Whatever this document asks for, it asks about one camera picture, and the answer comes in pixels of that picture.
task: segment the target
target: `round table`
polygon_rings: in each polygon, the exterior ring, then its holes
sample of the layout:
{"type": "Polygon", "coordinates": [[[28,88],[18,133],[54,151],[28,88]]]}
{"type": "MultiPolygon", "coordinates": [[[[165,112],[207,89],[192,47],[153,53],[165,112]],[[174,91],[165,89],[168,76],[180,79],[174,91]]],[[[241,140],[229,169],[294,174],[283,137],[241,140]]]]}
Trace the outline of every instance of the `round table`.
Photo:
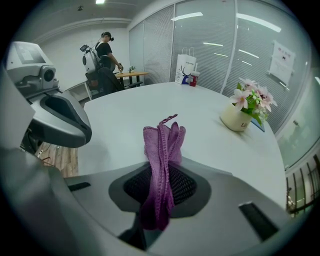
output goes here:
{"type": "Polygon", "coordinates": [[[250,124],[244,132],[228,129],[220,113],[229,98],[207,88],[159,83],[112,93],[84,106],[91,141],[78,149],[79,175],[147,161],[143,128],[156,127],[168,116],[186,128],[182,156],[232,173],[283,209],[286,178],[281,153],[268,123],[262,132],[250,124]]]}

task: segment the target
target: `potted plant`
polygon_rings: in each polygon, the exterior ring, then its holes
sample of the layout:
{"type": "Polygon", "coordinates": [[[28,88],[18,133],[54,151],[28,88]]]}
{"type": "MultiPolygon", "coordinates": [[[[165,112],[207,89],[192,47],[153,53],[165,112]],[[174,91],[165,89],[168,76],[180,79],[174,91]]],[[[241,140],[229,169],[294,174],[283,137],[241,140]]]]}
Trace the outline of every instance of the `potted plant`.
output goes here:
{"type": "Polygon", "coordinates": [[[270,105],[278,106],[267,87],[256,81],[239,79],[242,84],[238,82],[234,95],[230,97],[231,103],[220,116],[222,122],[235,132],[243,132],[252,118],[262,125],[268,118],[267,111],[271,112],[270,105]]]}
{"type": "Polygon", "coordinates": [[[129,67],[129,73],[133,73],[135,71],[136,67],[135,66],[131,66],[129,67]]]}

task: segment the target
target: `white paper bag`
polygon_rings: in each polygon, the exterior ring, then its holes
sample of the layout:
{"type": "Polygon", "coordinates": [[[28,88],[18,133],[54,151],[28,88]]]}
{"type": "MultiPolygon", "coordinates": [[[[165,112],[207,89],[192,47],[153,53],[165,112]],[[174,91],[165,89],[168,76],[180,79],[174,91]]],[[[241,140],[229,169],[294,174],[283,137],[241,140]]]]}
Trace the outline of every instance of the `white paper bag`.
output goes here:
{"type": "Polygon", "coordinates": [[[175,70],[175,82],[181,85],[187,85],[188,79],[190,77],[191,72],[194,70],[196,65],[196,57],[190,56],[190,47],[189,55],[183,54],[184,48],[182,49],[182,53],[178,54],[178,59],[176,62],[176,70],[175,70]]]}

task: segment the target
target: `flower pot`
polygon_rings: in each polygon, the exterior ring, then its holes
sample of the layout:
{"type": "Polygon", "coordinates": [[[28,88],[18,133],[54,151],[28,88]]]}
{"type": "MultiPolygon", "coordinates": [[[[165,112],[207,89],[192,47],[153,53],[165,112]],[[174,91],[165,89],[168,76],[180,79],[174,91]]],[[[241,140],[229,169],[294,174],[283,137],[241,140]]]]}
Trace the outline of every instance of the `flower pot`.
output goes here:
{"type": "Polygon", "coordinates": [[[220,115],[222,122],[230,130],[235,132],[243,132],[250,124],[252,116],[239,111],[230,103],[220,115]]]}

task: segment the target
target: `pink cloth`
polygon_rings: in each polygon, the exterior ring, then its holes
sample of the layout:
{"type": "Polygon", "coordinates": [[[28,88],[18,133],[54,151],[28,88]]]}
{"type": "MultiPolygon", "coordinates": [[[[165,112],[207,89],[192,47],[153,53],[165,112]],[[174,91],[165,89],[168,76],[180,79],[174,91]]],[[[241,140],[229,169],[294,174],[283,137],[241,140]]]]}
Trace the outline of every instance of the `pink cloth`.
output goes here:
{"type": "Polygon", "coordinates": [[[179,128],[177,122],[171,128],[164,124],[176,116],[177,114],[162,120],[157,128],[143,128],[144,153],[152,170],[149,195],[140,210],[142,227],[146,230],[164,230],[174,207],[168,162],[181,163],[180,148],[186,129],[183,126],[179,128]]]}

